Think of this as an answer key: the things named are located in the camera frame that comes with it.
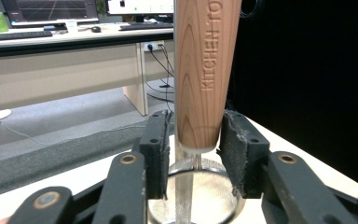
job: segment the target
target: electrical outlet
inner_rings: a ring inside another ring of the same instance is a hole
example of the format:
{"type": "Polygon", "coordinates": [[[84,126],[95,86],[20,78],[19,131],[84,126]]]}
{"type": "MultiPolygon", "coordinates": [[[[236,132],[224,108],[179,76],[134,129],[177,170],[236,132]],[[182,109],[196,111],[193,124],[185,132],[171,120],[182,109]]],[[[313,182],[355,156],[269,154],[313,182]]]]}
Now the electrical outlet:
{"type": "Polygon", "coordinates": [[[149,48],[147,47],[148,45],[153,46],[153,51],[161,50],[161,47],[159,45],[164,45],[164,41],[163,40],[158,40],[158,41],[144,42],[145,51],[150,51],[149,48]]]}

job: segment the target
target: computer monitor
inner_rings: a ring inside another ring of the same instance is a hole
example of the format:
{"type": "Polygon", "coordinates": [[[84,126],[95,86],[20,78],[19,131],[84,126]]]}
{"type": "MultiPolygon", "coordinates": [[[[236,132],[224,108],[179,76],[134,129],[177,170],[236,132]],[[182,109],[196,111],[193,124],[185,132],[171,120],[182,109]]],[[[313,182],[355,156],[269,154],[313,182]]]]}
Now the computer monitor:
{"type": "Polygon", "coordinates": [[[132,15],[136,21],[144,16],[165,15],[172,17],[174,0],[106,0],[107,15],[132,15]]]}
{"type": "Polygon", "coordinates": [[[98,21],[95,0],[2,0],[13,28],[98,21]]]}

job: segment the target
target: desk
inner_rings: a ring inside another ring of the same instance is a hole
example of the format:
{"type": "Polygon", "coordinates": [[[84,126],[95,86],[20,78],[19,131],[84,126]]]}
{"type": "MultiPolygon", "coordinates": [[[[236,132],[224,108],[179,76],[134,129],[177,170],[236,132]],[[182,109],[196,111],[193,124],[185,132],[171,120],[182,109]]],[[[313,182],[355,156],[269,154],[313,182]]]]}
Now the desk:
{"type": "Polygon", "coordinates": [[[142,42],[167,40],[173,62],[173,29],[120,32],[118,24],[99,26],[101,33],[0,41],[0,110],[124,87],[147,115],[145,82],[166,72],[147,60],[142,42]]]}
{"type": "MultiPolygon", "coordinates": [[[[324,164],[318,159],[312,157],[307,152],[280,138],[280,136],[276,135],[275,133],[272,133],[271,131],[253,121],[251,122],[257,128],[257,130],[260,131],[269,140],[270,150],[272,152],[288,151],[297,154],[310,166],[313,172],[319,176],[319,178],[321,178],[326,186],[345,192],[352,197],[358,198],[358,183],[347,178],[345,175],[339,173],[335,169],[329,167],[327,164],[324,164]]],[[[173,136],[170,138],[170,143],[172,146],[171,151],[173,152],[173,136]]],[[[50,186],[64,186],[69,188],[73,194],[77,194],[83,189],[98,183],[99,181],[106,178],[112,159],[113,157],[96,161],[74,170],[62,173],[60,175],[55,175],[53,177],[38,181],[23,188],[14,189],[10,192],[1,194],[0,219],[3,217],[11,216],[11,214],[14,213],[14,211],[20,206],[23,200],[39,189],[50,186]]],[[[261,210],[261,200],[247,200],[244,210],[232,223],[266,223],[261,210]]]]}

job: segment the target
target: wall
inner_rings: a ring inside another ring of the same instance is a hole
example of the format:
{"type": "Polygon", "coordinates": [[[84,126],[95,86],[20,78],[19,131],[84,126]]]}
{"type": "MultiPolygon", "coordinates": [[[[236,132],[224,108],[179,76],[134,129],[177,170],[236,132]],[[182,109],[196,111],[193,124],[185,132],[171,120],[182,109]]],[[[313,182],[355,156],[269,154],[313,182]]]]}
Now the wall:
{"type": "Polygon", "coordinates": [[[233,72],[241,113],[358,181],[358,1],[266,0],[233,72]]]}

